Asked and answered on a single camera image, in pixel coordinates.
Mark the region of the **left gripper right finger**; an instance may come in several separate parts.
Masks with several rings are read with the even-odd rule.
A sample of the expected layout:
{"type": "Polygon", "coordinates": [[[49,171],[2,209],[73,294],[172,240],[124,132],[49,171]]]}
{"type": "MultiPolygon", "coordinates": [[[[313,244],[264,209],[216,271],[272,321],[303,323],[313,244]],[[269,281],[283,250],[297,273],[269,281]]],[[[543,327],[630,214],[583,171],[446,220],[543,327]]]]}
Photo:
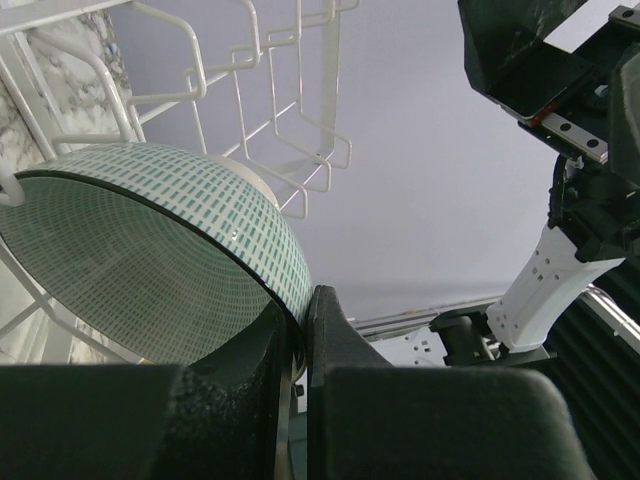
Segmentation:
{"type": "Polygon", "coordinates": [[[308,343],[312,479],[589,479],[566,402],[522,368],[395,367],[316,287],[308,343]]]}

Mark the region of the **teal ceramic bowl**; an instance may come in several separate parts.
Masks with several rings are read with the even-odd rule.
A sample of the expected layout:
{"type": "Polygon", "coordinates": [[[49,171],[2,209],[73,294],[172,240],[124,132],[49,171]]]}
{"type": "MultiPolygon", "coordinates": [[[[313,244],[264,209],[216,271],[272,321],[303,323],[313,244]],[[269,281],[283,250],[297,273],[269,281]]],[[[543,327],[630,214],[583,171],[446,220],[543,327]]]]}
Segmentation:
{"type": "Polygon", "coordinates": [[[195,362],[313,286],[279,209],[243,169],[153,143],[96,144],[1,173],[1,238],[59,304],[154,363],[195,362]]]}

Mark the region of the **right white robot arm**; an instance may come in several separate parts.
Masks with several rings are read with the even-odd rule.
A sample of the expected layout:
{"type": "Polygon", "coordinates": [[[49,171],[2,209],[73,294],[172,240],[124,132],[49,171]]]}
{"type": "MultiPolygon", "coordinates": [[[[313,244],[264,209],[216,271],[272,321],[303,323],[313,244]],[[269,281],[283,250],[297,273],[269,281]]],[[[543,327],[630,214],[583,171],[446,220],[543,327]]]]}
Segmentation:
{"type": "Polygon", "coordinates": [[[639,10],[573,50],[548,42],[577,1],[462,1],[471,87],[557,153],[547,220],[492,304],[375,342],[393,365],[530,367],[564,395],[599,479],[639,475],[639,325],[605,289],[639,265],[639,10]]]}

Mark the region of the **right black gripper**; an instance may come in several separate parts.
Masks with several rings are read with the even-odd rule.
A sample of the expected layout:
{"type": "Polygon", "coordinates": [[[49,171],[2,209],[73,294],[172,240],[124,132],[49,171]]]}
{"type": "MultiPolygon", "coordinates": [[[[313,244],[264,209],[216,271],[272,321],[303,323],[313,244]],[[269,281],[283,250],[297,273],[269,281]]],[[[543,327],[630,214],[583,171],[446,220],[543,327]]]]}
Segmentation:
{"type": "Polygon", "coordinates": [[[559,154],[549,223],[579,260],[639,252],[639,10],[619,6],[570,51],[546,38],[582,1],[459,1],[477,93],[559,154]]]}

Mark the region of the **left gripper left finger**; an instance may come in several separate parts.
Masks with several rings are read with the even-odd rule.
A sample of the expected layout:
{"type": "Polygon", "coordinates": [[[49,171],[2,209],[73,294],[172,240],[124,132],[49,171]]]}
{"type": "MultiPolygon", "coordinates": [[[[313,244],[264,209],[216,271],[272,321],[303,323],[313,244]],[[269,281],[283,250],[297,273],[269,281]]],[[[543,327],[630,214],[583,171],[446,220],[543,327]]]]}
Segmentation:
{"type": "Polygon", "coordinates": [[[291,350],[274,304],[178,365],[1,370],[5,479],[287,479],[291,350]]]}

